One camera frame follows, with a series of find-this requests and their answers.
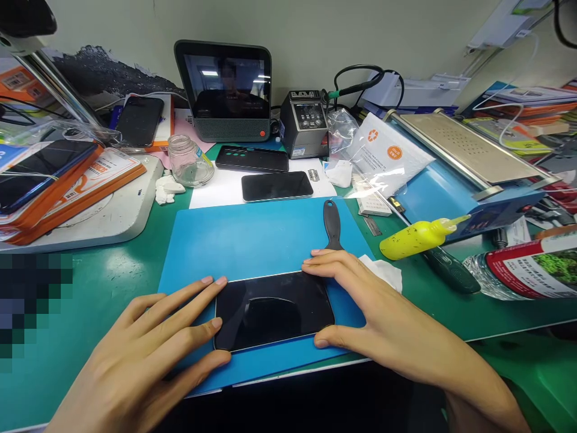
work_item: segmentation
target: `empty glass jar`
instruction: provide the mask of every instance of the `empty glass jar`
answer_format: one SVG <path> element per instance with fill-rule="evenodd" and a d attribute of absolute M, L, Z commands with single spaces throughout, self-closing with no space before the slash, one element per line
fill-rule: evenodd
<path fill-rule="evenodd" d="M 187 135 L 173 135 L 168 138 L 168 156 L 172 175 L 184 186 L 204 185 L 215 173 L 212 162 Z"/>

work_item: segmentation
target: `speaker grille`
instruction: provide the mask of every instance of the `speaker grille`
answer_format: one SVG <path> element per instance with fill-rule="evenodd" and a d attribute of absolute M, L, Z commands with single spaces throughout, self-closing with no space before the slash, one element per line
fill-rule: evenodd
<path fill-rule="evenodd" d="M 196 118 L 200 138 L 204 141 L 229 143 L 234 141 L 262 141 L 260 135 L 264 131 L 268 137 L 270 129 L 269 119 L 205 119 Z"/>

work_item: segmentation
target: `black handle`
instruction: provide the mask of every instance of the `black handle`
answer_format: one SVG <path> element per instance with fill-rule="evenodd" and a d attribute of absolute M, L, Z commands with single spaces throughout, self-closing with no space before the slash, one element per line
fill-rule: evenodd
<path fill-rule="evenodd" d="M 469 295 L 481 291 L 479 282 L 469 270 L 441 247 L 423 251 L 421 254 L 435 273 L 456 292 Z"/>
<path fill-rule="evenodd" d="M 340 243 L 341 217 L 338 215 L 337 204 L 332 200 L 325 202 L 325 229 L 329 236 L 327 250 L 344 250 Z"/>

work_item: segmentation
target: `phone in packaging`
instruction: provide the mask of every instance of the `phone in packaging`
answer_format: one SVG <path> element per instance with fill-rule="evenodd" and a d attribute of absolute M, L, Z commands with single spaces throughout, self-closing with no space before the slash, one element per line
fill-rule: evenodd
<path fill-rule="evenodd" d="M 286 173 L 289 170 L 288 159 L 287 153 L 279 150 L 222 146 L 215 164 L 218 168 L 229 170 Z"/>
<path fill-rule="evenodd" d="M 322 278 L 304 272 L 230 281 L 216 296 L 215 349 L 231 352 L 319 332 L 335 324 Z"/>
<path fill-rule="evenodd" d="M 16 176 L 0 176 L 0 214 L 9 215 L 39 195 L 55 180 L 92 155 L 98 144 L 91 141 L 56 140 L 7 169 Z"/>
<path fill-rule="evenodd" d="M 156 135 L 164 101 L 157 98 L 130 96 L 124 104 L 116 130 L 131 147 L 150 147 Z"/>
<path fill-rule="evenodd" d="M 304 171 L 253 174 L 243 176 L 240 182 L 242 184 L 242 199 L 247 203 L 304 198 L 313 194 L 313 187 Z"/>

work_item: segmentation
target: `yellow glue bottle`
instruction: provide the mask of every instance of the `yellow glue bottle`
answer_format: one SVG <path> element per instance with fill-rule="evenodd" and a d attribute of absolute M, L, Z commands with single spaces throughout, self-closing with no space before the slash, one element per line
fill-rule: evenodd
<path fill-rule="evenodd" d="M 389 260 L 399 260 L 413 254 L 422 253 L 445 243 L 445 236 L 457 230 L 457 224 L 466 221 L 470 215 L 460 216 L 454 220 L 441 218 L 419 221 L 406 229 L 386 238 L 379 245 L 380 252 Z"/>

